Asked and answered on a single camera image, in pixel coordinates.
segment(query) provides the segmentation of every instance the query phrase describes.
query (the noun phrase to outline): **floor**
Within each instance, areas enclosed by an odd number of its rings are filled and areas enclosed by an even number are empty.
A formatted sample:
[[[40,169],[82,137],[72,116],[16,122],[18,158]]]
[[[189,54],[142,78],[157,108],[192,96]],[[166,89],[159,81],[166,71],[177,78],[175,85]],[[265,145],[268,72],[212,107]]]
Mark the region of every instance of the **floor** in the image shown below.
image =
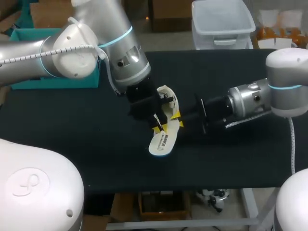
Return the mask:
[[[194,50],[193,36],[191,31],[177,33],[152,33],[147,20],[133,20],[133,26],[144,51],[177,51]],[[267,198],[272,193],[273,188],[254,189],[256,203],[260,210]],[[213,208],[204,206],[201,203],[192,206],[193,219],[206,218],[244,218],[245,211],[241,195],[238,190],[232,190],[230,198],[226,201],[226,207],[222,213],[218,214]],[[247,231],[247,227],[221,227],[221,231]],[[214,231],[209,228],[189,228],[187,231]]]

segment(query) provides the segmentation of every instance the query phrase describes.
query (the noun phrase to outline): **robot logo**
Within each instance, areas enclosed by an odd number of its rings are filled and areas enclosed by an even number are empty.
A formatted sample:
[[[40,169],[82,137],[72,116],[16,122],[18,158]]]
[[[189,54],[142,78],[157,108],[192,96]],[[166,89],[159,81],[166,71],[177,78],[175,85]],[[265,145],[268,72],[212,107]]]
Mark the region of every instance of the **robot logo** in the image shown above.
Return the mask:
[[[30,204],[42,198],[49,190],[50,180],[38,168],[23,168],[13,173],[6,183],[6,196],[22,204]]]

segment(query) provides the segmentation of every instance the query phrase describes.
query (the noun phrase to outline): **metal frame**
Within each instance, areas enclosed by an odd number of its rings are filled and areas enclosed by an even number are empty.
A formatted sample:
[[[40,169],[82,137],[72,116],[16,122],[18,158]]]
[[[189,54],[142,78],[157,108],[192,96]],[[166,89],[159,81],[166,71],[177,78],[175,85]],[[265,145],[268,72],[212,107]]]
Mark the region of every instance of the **metal frame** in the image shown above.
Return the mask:
[[[145,221],[109,223],[106,230],[132,230],[132,229],[163,229],[184,227],[210,227],[210,226],[249,226],[249,231],[267,231],[273,225],[273,211],[279,189],[275,189],[265,206],[258,213],[252,189],[241,189],[242,199],[248,218],[240,219],[200,219],[200,220],[173,220],[173,221]]]

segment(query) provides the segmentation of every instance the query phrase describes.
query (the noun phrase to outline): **black tablecloth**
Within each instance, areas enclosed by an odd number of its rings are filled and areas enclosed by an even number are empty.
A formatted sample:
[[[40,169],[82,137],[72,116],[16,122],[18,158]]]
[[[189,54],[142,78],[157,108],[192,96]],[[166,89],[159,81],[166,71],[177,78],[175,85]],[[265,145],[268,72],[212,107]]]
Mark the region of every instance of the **black tablecloth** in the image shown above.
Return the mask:
[[[272,50],[149,52],[157,86],[168,85],[180,108],[266,77]],[[147,124],[127,116],[107,78],[98,89],[15,90],[0,111],[0,137],[63,154],[78,168],[86,193],[279,187],[291,175],[286,119],[273,115],[215,139],[180,139],[164,158],[151,156]],[[296,169],[308,167],[307,115],[294,119]]]

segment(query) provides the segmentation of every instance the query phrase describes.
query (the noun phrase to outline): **teal box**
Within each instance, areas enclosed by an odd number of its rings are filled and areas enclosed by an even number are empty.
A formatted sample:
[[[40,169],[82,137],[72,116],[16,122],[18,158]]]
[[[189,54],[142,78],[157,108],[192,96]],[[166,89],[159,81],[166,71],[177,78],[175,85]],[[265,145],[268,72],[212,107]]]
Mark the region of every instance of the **teal box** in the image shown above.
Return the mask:
[[[10,41],[34,41],[47,38],[60,31],[58,28],[46,29],[15,29]],[[99,63],[91,75],[83,79],[68,79],[41,77],[12,84],[12,89],[70,89],[70,88],[97,88],[100,79]]]

